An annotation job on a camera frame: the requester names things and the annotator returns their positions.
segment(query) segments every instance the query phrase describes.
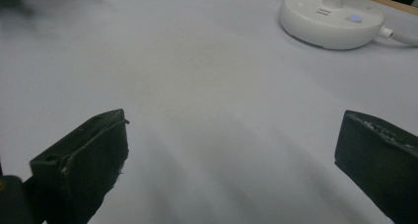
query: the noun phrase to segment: white cable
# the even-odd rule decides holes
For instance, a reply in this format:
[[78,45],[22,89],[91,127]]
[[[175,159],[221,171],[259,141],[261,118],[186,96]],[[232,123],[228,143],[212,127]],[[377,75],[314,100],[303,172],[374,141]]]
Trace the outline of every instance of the white cable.
[[391,38],[401,43],[411,45],[413,47],[418,47],[418,39],[409,38],[398,33],[393,33]]
[[392,38],[398,42],[410,45],[412,47],[418,47],[418,39],[406,37],[399,33],[394,32],[392,29],[388,29],[386,27],[382,27],[381,33],[379,34],[380,37],[384,38]]

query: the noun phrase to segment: white device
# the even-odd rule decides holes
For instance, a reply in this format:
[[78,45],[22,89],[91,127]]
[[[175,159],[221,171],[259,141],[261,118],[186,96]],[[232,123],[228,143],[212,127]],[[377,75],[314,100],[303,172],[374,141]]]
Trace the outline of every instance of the white device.
[[383,12],[369,0],[284,0],[279,21],[289,35],[327,49],[357,48],[378,36],[418,45],[387,29]]

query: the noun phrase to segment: white base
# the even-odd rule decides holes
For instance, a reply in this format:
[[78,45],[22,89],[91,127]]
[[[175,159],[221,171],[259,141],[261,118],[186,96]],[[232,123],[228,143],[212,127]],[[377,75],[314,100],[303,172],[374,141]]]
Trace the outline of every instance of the white base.
[[345,0],[342,9],[323,6],[323,0],[284,0],[279,20],[286,32],[328,49],[352,49],[377,37],[383,12],[368,0]]

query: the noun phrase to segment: wooden edge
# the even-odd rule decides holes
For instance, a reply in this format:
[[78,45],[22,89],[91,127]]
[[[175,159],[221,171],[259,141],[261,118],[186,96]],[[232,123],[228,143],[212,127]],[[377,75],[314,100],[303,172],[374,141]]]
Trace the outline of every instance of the wooden edge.
[[413,15],[418,15],[418,8],[413,7],[413,6],[401,4],[392,0],[372,0],[372,1],[380,3],[380,4],[384,4],[394,9],[402,10],[404,12],[407,12]]

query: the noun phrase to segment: white table surface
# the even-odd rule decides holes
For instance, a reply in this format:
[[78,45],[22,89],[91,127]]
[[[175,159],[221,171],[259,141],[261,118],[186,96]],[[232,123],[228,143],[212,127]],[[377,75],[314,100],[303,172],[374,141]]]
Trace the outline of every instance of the white table surface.
[[[387,224],[333,164],[346,110],[418,134],[418,50],[304,45],[282,0],[27,0],[0,13],[0,155],[122,108],[129,158],[90,223]],[[382,6],[418,37],[418,17]]]

